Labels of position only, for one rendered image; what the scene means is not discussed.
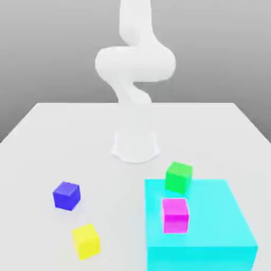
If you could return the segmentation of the small magenta cube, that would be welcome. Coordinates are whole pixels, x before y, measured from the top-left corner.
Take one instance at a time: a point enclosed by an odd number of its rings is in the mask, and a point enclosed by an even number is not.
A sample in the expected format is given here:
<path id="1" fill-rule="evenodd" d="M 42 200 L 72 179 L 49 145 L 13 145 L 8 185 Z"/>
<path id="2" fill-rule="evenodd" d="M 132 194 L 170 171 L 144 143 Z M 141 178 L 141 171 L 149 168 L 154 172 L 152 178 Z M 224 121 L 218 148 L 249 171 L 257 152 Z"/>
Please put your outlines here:
<path id="1" fill-rule="evenodd" d="M 189 208 L 185 198 L 161 199 L 162 231 L 165 234 L 185 234 L 189 227 Z"/>

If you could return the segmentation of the small green cube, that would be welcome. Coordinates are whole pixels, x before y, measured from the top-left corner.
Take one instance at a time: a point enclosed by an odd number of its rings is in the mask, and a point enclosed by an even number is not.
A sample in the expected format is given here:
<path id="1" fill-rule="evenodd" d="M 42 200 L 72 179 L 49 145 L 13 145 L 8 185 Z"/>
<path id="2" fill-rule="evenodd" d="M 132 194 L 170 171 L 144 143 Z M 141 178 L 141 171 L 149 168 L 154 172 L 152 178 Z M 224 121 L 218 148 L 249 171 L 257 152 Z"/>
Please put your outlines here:
<path id="1" fill-rule="evenodd" d="M 191 165 L 172 162 L 166 171 L 165 189 L 186 194 L 190 187 L 193 176 L 193 167 Z"/>

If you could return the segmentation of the large cyan box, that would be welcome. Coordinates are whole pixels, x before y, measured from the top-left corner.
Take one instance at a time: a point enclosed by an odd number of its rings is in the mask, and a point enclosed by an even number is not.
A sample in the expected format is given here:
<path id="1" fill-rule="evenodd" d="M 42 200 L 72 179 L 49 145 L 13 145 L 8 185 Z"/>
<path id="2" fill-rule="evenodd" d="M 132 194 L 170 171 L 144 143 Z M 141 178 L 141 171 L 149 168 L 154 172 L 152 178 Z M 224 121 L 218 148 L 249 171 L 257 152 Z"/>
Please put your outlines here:
<path id="1" fill-rule="evenodd" d="M 177 193 L 163 179 L 144 189 L 147 271 L 252 271 L 258 245 L 226 180 L 192 181 L 185 234 L 162 231 L 161 200 Z"/>

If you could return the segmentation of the small yellow cube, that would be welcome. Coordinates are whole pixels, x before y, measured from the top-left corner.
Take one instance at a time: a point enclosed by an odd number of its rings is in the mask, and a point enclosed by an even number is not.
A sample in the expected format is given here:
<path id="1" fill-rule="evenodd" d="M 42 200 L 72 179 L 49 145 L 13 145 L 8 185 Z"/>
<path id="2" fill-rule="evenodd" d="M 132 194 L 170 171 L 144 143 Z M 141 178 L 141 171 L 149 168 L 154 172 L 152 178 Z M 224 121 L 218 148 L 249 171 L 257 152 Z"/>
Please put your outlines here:
<path id="1" fill-rule="evenodd" d="M 91 223 L 73 229 L 72 238 L 80 260 L 85 260 L 101 252 L 100 237 Z"/>

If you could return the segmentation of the small blue cube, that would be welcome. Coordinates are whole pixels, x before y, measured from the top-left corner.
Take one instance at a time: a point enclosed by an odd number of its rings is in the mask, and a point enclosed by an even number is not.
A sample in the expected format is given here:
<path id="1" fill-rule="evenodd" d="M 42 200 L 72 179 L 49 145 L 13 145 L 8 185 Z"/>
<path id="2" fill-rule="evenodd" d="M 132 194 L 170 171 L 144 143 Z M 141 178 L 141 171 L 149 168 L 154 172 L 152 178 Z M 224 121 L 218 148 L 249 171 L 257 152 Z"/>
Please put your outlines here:
<path id="1" fill-rule="evenodd" d="M 80 201 L 80 186 L 62 182 L 52 194 L 56 208 L 72 211 Z"/>

